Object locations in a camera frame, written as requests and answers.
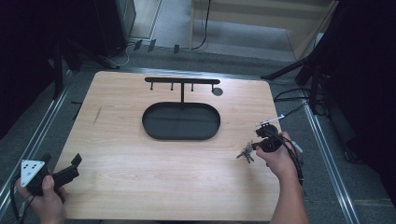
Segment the black tool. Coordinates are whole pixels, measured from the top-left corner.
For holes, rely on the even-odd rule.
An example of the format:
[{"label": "black tool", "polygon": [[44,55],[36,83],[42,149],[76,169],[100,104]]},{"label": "black tool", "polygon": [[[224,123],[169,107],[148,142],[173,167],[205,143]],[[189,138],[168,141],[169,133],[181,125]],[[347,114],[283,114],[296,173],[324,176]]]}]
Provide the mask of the black tool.
[{"label": "black tool", "polygon": [[[41,160],[46,164],[44,165],[40,171],[33,177],[33,179],[26,186],[27,190],[33,196],[43,196],[42,182],[46,175],[49,175],[49,170],[47,167],[48,162],[51,159],[51,155],[49,153],[45,154]],[[74,178],[79,176],[78,166],[81,163],[82,158],[79,154],[71,161],[71,165],[62,171],[52,174],[53,180],[55,182],[54,190],[64,202],[64,197],[61,195],[59,188],[65,184],[68,184],[73,181]]]},{"label": "black tool", "polygon": [[260,129],[256,130],[256,134],[263,140],[260,143],[253,143],[253,150],[256,150],[256,146],[259,146],[264,152],[274,152],[282,146],[282,142],[279,141],[279,138],[276,138],[277,128],[272,124],[263,124]]}]

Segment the floor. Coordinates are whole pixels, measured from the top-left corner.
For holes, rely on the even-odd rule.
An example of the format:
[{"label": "floor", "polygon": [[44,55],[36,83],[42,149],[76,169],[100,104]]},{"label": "floor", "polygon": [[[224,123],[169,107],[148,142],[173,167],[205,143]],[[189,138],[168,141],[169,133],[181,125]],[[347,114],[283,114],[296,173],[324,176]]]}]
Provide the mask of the floor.
[{"label": "floor", "polygon": [[[150,27],[153,32],[151,35],[146,35],[148,38],[141,38],[142,35],[136,32],[133,35],[134,40],[143,39],[149,44],[150,40],[155,39],[157,47],[171,49],[175,45],[179,45],[182,49],[190,46],[191,1],[162,0],[160,4],[140,2],[143,1],[135,0],[136,20],[139,23],[134,25],[134,29],[140,30],[140,27],[144,26]],[[152,12],[157,7],[160,8],[159,13],[154,15]],[[205,13],[206,9],[203,8],[203,18]],[[200,46],[204,38],[205,21],[195,20],[192,46],[194,48]],[[218,21],[209,22],[206,42],[198,50],[281,62],[296,60],[285,30]]]}]

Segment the wooden board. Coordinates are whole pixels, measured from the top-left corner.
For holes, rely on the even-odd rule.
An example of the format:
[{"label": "wooden board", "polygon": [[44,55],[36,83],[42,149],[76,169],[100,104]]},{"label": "wooden board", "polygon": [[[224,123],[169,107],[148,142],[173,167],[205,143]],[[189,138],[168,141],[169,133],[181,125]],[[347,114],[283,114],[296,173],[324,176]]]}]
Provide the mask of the wooden board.
[{"label": "wooden board", "polygon": [[249,140],[261,141],[254,124],[276,117],[268,83],[221,78],[221,96],[186,85],[185,101],[214,106],[221,124],[211,139],[173,142],[150,138],[141,119],[154,103],[179,101],[180,86],[151,91],[144,77],[158,76],[96,74],[55,169],[80,153],[80,176],[65,186],[68,217],[269,220],[277,178],[255,153],[251,164],[236,159]]}]

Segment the cable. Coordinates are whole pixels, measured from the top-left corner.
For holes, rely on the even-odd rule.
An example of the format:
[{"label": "cable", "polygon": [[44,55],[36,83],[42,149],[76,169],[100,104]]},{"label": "cable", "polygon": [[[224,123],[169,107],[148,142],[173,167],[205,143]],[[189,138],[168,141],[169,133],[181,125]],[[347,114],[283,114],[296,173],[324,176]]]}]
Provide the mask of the cable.
[{"label": "cable", "polygon": [[[206,48],[209,46],[208,42],[206,41],[206,47],[205,49],[189,49],[189,48],[180,48],[180,51],[185,50],[185,51],[195,51],[195,52],[201,52],[201,51],[205,51]],[[155,46],[156,49],[174,49],[174,48],[170,48],[170,47],[161,47],[161,46]]]},{"label": "cable", "polygon": [[[304,97],[304,96],[296,96],[296,97],[284,97],[284,98],[279,98],[281,95],[288,93],[288,92],[292,92],[292,91],[311,91],[310,89],[306,89],[306,88],[296,88],[296,89],[291,89],[288,91],[282,91],[280,94],[278,94],[275,98],[274,98],[274,102],[287,102],[287,101],[294,101],[294,100],[304,100],[302,105],[299,105],[297,108],[292,109],[290,112],[288,112],[285,117],[287,117],[290,114],[293,114],[295,112],[297,112],[298,110],[300,110],[301,108],[303,108],[305,105],[309,105],[309,97]],[[318,113],[319,116],[324,116],[327,115],[327,108],[326,106],[323,104],[323,100],[324,98],[326,98],[327,94],[323,93],[323,92],[319,92],[318,91],[318,95],[321,95],[321,99],[316,99],[316,106],[321,106],[323,108],[323,113]]]},{"label": "cable", "polygon": [[299,105],[297,108],[292,109],[289,113],[287,113],[286,115],[283,116],[283,119],[285,119],[287,116],[289,116],[290,114],[293,114],[297,111],[299,111],[301,108],[303,108],[305,105],[309,105],[308,102],[304,102],[302,105]]},{"label": "cable", "polygon": [[27,209],[29,208],[30,204],[32,204],[32,202],[33,202],[34,199],[35,199],[35,196],[33,196],[32,199],[30,200],[30,202],[29,202],[28,204],[26,204],[26,206],[23,208],[22,215],[21,215],[20,218],[19,218],[19,223],[20,223],[20,224],[23,224],[24,218],[26,217],[26,211],[27,211]]},{"label": "cable", "polygon": [[18,220],[20,218],[20,213],[18,211],[17,203],[15,202],[15,183],[21,177],[21,172],[18,172],[9,186],[9,199],[11,200],[12,211],[14,212],[15,218]]},{"label": "cable", "polygon": [[134,46],[134,45],[130,45],[130,46],[128,46],[126,49],[125,49],[125,54],[126,54],[126,56],[127,56],[127,61],[126,61],[126,63],[114,63],[114,62],[112,62],[109,58],[106,58],[109,62],[111,62],[111,63],[113,63],[114,65],[116,65],[116,66],[124,66],[125,64],[127,64],[128,62],[129,62],[129,53],[128,53],[128,48],[130,48],[131,46]]},{"label": "cable", "polygon": [[288,147],[288,145],[286,145],[285,141],[283,141],[277,134],[268,132],[268,131],[266,131],[266,130],[264,130],[264,129],[263,129],[263,131],[264,131],[265,133],[271,134],[273,137],[275,137],[277,140],[279,140],[279,141],[282,143],[282,145],[286,148],[286,150],[289,152],[289,155],[290,155],[290,157],[291,157],[291,160],[293,161],[294,166],[296,167],[296,170],[297,170],[297,177],[298,177],[298,180],[299,180],[299,182],[300,182],[300,185],[302,185],[303,182],[304,182],[303,170],[301,169],[301,165],[300,165],[300,163],[299,163],[299,161],[298,161],[298,158],[297,158],[296,155],[294,154],[294,152]]},{"label": "cable", "polygon": [[200,47],[206,42],[206,38],[207,38],[207,20],[209,19],[209,11],[210,11],[210,3],[211,3],[211,2],[212,2],[212,1],[209,0],[209,4],[207,5],[206,22],[205,22],[205,38],[204,38],[204,40],[202,41],[202,43],[201,43],[200,46],[198,46],[198,47],[196,47],[196,48],[193,48],[193,49],[198,49],[198,48],[200,48]]},{"label": "cable", "polygon": [[[203,1],[199,1],[200,2],[200,9],[201,9],[201,18],[204,17],[204,8],[203,8]],[[205,29],[205,25],[204,25],[204,19],[201,19],[201,27],[204,30]],[[200,50],[196,50],[196,51],[204,51],[209,47],[209,41],[206,40],[206,46],[204,49],[200,49]]]}]

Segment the person's right hand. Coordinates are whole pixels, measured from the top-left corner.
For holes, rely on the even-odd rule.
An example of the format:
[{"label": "person's right hand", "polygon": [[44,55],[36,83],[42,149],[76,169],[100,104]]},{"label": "person's right hand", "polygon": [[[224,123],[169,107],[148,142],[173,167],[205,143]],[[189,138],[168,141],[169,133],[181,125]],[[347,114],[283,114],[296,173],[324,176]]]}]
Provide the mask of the person's right hand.
[{"label": "person's right hand", "polygon": [[[53,190],[54,185],[55,181],[52,176],[46,175],[42,183],[44,195],[41,197],[35,196],[30,204],[41,224],[61,224],[66,219],[64,205],[61,198]],[[32,200],[32,194],[21,186],[21,179],[17,181],[17,190],[27,203]],[[60,188],[60,192],[63,196],[65,195],[63,188]]]},{"label": "person's right hand", "polygon": [[[294,147],[290,143],[291,139],[288,133],[280,133],[279,137],[285,141],[286,145],[293,150],[294,153],[296,153]],[[277,178],[298,178],[294,163],[291,160],[288,150],[283,145],[274,152],[264,152],[261,147],[257,146],[256,155],[267,162],[267,166],[277,176]]]}]

